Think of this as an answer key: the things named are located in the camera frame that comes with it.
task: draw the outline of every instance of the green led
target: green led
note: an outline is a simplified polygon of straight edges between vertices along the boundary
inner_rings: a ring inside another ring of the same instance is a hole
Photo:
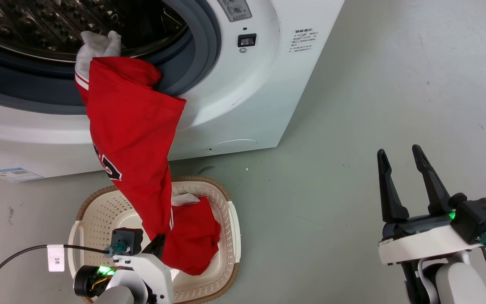
[[[106,266],[99,266],[98,273],[107,274],[109,271],[112,271],[112,268]]]

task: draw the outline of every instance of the blue and white label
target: blue and white label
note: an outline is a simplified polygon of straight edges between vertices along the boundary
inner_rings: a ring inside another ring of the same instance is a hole
[[[43,176],[27,171],[24,168],[1,169],[0,178],[12,182],[30,181],[32,179],[44,179]]]

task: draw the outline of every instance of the floor stain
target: floor stain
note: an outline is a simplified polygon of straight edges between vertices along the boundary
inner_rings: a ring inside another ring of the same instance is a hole
[[[198,171],[197,175],[202,175],[202,173],[209,171],[211,169],[214,169],[214,168],[215,168],[215,166],[207,166],[207,167],[201,168],[200,171]]]
[[[8,223],[10,225],[12,225],[12,222],[10,221],[10,219],[12,219],[12,216],[14,215],[14,209],[12,209],[12,207],[10,206],[8,208]]]

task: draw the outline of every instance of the yellow wire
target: yellow wire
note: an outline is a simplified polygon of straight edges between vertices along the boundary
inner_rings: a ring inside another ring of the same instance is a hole
[[[92,291],[93,289],[95,289],[95,285],[97,285],[98,283],[102,283],[102,282],[104,282],[106,280],[108,280],[108,277],[105,277],[102,280],[96,281],[95,284],[93,284],[93,286],[91,286],[91,290],[90,291]]]

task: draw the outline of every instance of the laundry basket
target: laundry basket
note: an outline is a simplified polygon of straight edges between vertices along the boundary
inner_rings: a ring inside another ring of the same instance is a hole
[[[222,226],[219,251],[208,269],[197,276],[181,271],[173,280],[174,303],[200,304],[220,297],[237,277],[241,256],[239,221],[230,196],[216,181],[190,176],[172,179],[172,196],[183,193],[206,196],[215,219]],[[81,206],[69,236],[69,244],[104,249],[110,245],[112,230],[121,227],[143,229],[140,217],[125,196],[115,186],[106,187],[93,193]],[[150,242],[144,234],[142,248]],[[80,250],[76,258],[73,250],[69,250],[67,256],[73,277],[82,265],[115,266],[111,258],[94,252]]]

